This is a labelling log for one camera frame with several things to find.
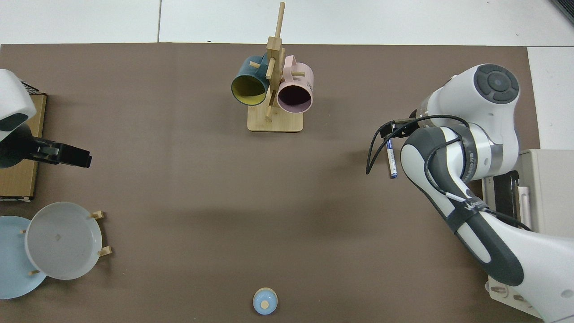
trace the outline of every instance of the white floor tile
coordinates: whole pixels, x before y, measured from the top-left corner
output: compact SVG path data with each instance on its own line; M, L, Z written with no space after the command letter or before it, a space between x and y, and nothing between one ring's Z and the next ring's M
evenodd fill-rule
M157 41L160 0L0 1L0 44Z
M548 0L286 0L285 44L574 45ZM162 0L160 41L267 43L279 1Z
M540 148L574 149L574 48L528 48Z

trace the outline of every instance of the plate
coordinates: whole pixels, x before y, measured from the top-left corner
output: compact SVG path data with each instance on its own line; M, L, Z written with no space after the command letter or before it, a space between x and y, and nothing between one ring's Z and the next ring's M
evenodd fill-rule
M44 281L42 272L29 276L35 270L28 260L25 235L30 220L22 217L0 217L0 299L10 299L25 295Z
M56 279L76 279L89 272L102 250L102 232L90 215L69 202L38 211L26 231L26 253L32 264Z

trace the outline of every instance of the pink mug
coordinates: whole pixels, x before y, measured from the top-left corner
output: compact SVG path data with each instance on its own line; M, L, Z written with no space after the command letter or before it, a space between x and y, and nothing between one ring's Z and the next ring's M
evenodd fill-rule
M285 58L283 77L277 90L279 107L290 113L309 110L313 104L313 70L290 55Z

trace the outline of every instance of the blue mug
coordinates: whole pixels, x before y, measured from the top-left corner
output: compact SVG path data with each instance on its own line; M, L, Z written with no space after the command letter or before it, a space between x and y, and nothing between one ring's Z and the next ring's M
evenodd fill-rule
M265 78L267 67L267 54L249 56L243 62L231 82L231 92L237 101L245 105L258 105L265 100L269 88L269 80Z

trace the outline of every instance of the marker pen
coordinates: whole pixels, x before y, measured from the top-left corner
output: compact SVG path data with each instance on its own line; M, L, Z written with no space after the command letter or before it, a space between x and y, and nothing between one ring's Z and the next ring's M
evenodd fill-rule
M387 155L389 156L391 178L397 178L397 163L394 160L393 143L390 139L387 141Z

